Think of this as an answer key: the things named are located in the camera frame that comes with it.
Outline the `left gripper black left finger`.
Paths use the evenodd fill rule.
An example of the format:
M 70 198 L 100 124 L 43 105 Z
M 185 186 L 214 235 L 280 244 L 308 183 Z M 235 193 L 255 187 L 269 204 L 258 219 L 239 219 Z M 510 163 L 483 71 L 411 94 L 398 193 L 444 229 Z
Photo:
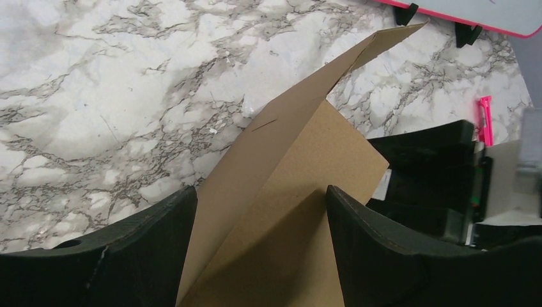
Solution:
M 2 306 L 174 306 L 197 209 L 187 186 L 100 230 L 1 255 Z

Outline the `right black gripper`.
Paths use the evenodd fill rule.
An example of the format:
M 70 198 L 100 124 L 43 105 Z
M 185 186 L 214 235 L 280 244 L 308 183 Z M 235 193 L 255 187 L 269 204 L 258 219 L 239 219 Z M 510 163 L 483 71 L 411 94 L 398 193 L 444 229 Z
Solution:
M 474 124 L 458 120 L 370 139 L 389 167 L 368 208 L 430 237 L 466 244 L 485 165 L 473 136 Z

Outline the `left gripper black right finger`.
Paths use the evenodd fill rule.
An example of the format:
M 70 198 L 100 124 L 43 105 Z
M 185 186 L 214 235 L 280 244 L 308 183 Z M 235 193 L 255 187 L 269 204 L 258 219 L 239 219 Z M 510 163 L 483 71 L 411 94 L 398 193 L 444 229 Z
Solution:
M 346 306 L 541 305 L 541 237 L 483 251 L 409 229 L 334 185 L 326 206 Z

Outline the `brown cardboard box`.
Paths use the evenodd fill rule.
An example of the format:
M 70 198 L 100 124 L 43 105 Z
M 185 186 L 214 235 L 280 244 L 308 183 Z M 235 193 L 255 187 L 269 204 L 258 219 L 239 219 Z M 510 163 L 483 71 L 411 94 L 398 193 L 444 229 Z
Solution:
M 384 29 L 270 101 L 197 191 L 178 306 L 342 306 L 325 194 L 365 202 L 388 162 L 327 100 L 418 31 Z

